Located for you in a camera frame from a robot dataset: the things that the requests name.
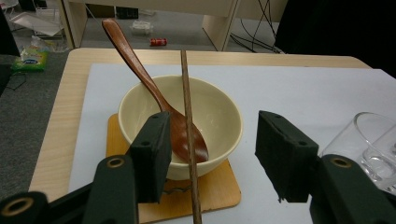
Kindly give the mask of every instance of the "black cable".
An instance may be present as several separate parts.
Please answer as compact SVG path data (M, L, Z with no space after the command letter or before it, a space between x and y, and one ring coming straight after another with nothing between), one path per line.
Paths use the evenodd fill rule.
M252 49L254 49L254 40L256 39L256 34L257 34L257 31L259 30L259 28L260 28L260 24L262 24L262 17L260 18L260 21L259 21L259 24L257 25L257 27L256 27L256 31L254 32L254 35L253 35L253 40L251 41L251 48Z
M247 42L249 42L249 43L253 43L253 44L255 44L255 45L257 45L257 46L260 46L260 47L262 47L262 48L264 48L264 49L273 50L271 46L265 46L265 45L262 45L261 43L252 42L251 40L245 39L245 38L243 38L243 37L241 37L241 36L238 36L238 35L235 35L235 34L231 34L230 37L231 37L237 44L241 45L242 47L244 47L244 48L246 48L246 49L248 49L248 50L250 50L250 51L252 51L252 52L257 52L257 51L254 50L254 49L251 49L251 48L247 47L246 45L244 45L242 42L240 42L240 41L237 40L236 38L239 38L239 39L241 39L241 40L247 41Z
M13 77L16 77L16 76L23 77L22 82L20 82L16 87L10 87L10 86L7 85L6 88L15 91L15 90L17 90L19 87L21 87L26 82L26 73L17 72L17 73L12 74L10 78L13 78Z
M239 37L239 36L237 36L237 35L235 35L235 34L233 34L233 33L230 34L230 38L231 38L236 44L238 44L239 46L241 46L241 47L243 47L243 48L245 48L245 49L248 49L248 50L251 51L251 52L257 53L254 49L249 48L248 46L244 45L242 42L240 42L239 40L237 40L236 37Z
M267 20L268 25L270 26L270 28L272 30L272 33L274 35L274 38L276 38L276 32L275 32L274 26L272 24L272 18L271 18L271 7L270 7L271 3L270 3L270 0L267 0L267 3L265 4L265 8L262 7L262 0L258 0L258 1L259 1L259 4L260 4L260 8L262 9L262 14L264 15L265 19ZM267 9L267 6L268 6L268 14L269 14L270 18L268 18L266 13L265 13L265 9Z
M245 25L244 25L242 19L241 19L241 24L242 24L242 27L244 28L245 32L246 32L251 38L253 38L253 36L248 32L247 28L245 27ZM268 47L268 48L271 48L271 47L272 47L271 45L266 44L266 43L260 41L259 39L255 39L255 41L261 43L262 45L265 45L265 46Z

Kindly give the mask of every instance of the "wooden coaster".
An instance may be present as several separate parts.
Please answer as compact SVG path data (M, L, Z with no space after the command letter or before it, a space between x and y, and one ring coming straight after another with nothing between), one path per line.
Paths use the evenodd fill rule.
M118 115L114 114L108 120L106 155L123 155L128 147L120 131ZM164 190L184 189L190 184L190 180L167 180ZM228 160L209 174L199 177L198 189L202 212L235 206L241 201L241 191ZM147 223L189 216L191 209L191 191L176 191L164 194L160 203L140 203L139 220L140 223Z

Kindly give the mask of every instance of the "cable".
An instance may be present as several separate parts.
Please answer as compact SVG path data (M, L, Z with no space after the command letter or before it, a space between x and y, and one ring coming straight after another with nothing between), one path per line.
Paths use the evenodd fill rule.
M230 34L230 38L231 38L236 44L238 44L239 46L241 46L241 47L243 47L243 48L245 48L245 49L247 49L247 50L249 50L249 51L251 51L251 52L257 53L254 49L251 49L250 47L244 45L242 42L240 42L239 40L237 40L236 37L239 37L239 36L237 36L237 35L235 35L235 34L233 34L233 33Z
M246 49L248 49L248 50L250 50L250 51L252 51L252 52L255 52L255 53L257 53L256 50L249 48L248 46L244 45L242 42L240 42L240 41L237 40L236 38L241 39L241 40L244 40L244 41L247 41L247 42L249 42L249 43L253 43L253 44L255 44L255 45L257 45L257 46L260 46L260 47L262 47L262 48L264 48L264 49L273 50L273 48L272 48L271 46L263 45L263 44L257 43L257 42L253 42L253 41L251 41L251 40L245 39L245 38L243 38L243 37L241 37L241 36L238 36L238 35L235 35L235 34L231 34L230 37L231 37L231 38L235 41L235 43L237 43L238 45L240 45L240 46L242 46L242 47L244 47L244 48L246 48Z
M95 16L93 16L93 13L91 12L90 8L88 7L88 5L85 3L85 0L82 0L82 4L84 4L85 8L87 8L88 13L90 13L90 15L93 17L93 19L99 24L100 27L102 27L102 23L99 22L99 20L97 20L95 18Z
M267 3L265 4L265 8L263 8L262 1L261 0L258 0L258 1L260 4L260 8L262 9L262 14L264 15L265 19L267 20L268 25L270 26L272 33L274 35L274 38L276 39L276 32L275 32L274 26L272 24L272 18L271 18L271 2L270 2L270 0L267 0ZM267 6L268 6L268 14L269 14L270 18L268 18L267 15L265 14L265 9L267 9Z
M26 73L22 73L22 72L14 73L11 75L10 79L12 79L13 77L22 77L22 82L20 82L16 87L10 87L10 86L6 85L7 89L11 89L11 90L15 91L26 82Z
M240 21L241 21L242 27L244 28L245 32L246 32L251 38L253 38L253 36L248 32L247 28L245 27L245 25L244 25L244 23L243 23L243 20L241 19ZM254 40L257 41L257 42L259 42L259 43L261 43L262 45L265 45L265 46L268 47L268 48L271 48L271 47L272 47L272 46L270 46L270 45L268 45L268 44L266 44L266 43L260 41L259 39L254 39Z
M258 31L259 28L260 28L260 24L262 24L263 15L264 15L264 14L262 14L262 17L260 18L259 24L257 25L256 31L254 32L254 35L253 35L253 40L251 41L251 48L252 48L252 49L254 49L254 40L256 39L256 34L257 34L257 31Z

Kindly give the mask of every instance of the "ceramic bowl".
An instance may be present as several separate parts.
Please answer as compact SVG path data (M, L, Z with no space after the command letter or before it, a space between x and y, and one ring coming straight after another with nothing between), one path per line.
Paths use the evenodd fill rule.
M168 103L184 114L181 76L155 77L153 80ZM224 91L203 80L190 77L190 91L193 123L204 137L209 152L209 160L197 164L198 176L201 176L219 166L234 151L242 136L242 116ZM158 112L160 108L143 84L137 84L124 95L119 108L119 123L129 144L149 116ZM174 153L167 178L190 178L189 165Z

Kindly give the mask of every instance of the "chopstick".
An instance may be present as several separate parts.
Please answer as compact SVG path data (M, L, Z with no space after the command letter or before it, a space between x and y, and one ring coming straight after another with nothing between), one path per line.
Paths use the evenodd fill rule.
M186 50L181 52L181 71L183 78L183 93L184 93L184 107L186 113L187 123L187 139L189 148L189 166L190 166L190 180L191 180L191 198L192 198L192 217L194 224L202 223L201 204L199 201L198 177L197 177L197 163L195 161L194 139L192 134L192 112L191 112L191 95L189 83L189 71L187 68Z

